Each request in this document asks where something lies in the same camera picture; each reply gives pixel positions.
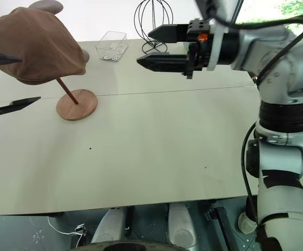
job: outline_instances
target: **wooden base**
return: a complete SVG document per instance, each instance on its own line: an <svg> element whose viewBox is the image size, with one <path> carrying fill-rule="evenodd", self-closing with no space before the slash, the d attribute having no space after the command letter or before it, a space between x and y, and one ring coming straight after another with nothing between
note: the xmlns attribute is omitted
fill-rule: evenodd
<svg viewBox="0 0 303 251"><path fill-rule="evenodd" d="M91 115L98 106L98 99L89 90L79 89L71 92L77 99L75 105L71 98L65 94L57 103L56 111L63 119L81 120Z"/></svg>

